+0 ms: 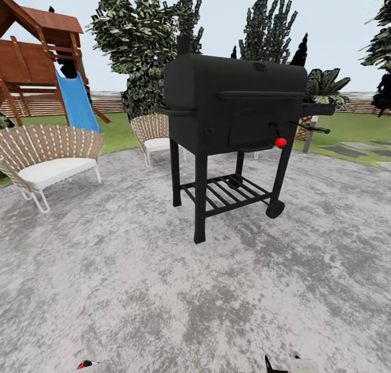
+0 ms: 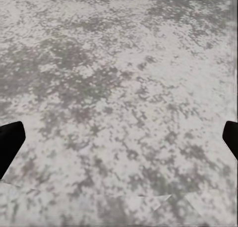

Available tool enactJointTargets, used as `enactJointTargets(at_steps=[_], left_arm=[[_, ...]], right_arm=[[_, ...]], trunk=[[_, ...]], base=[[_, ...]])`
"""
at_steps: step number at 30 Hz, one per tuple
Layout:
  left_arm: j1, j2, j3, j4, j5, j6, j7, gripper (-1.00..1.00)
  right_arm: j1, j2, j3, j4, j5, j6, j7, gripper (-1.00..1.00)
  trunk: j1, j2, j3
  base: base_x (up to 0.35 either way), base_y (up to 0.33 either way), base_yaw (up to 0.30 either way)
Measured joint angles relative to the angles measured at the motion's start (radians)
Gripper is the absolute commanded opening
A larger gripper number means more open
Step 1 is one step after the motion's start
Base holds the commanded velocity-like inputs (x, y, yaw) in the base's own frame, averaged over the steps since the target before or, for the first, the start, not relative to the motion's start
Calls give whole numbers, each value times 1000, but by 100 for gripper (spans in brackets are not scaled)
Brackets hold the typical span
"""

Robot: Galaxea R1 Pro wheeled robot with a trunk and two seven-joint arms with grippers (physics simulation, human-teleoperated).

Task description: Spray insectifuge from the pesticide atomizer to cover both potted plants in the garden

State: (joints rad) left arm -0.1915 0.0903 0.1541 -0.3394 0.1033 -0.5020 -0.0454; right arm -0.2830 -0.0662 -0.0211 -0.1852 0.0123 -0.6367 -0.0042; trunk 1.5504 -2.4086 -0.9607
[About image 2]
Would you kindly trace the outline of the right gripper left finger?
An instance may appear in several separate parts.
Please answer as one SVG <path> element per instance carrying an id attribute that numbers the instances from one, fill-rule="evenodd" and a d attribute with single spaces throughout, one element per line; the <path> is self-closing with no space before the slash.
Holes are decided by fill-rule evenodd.
<path id="1" fill-rule="evenodd" d="M 26 134 L 21 121 L 0 126 L 0 180 L 25 140 Z"/>

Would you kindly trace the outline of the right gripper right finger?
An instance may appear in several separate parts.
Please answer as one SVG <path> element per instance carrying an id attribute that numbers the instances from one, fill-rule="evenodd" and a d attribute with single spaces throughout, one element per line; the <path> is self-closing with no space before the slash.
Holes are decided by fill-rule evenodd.
<path id="1" fill-rule="evenodd" d="M 238 160 L 238 122 L 227 121 L 222 138 Z"/>

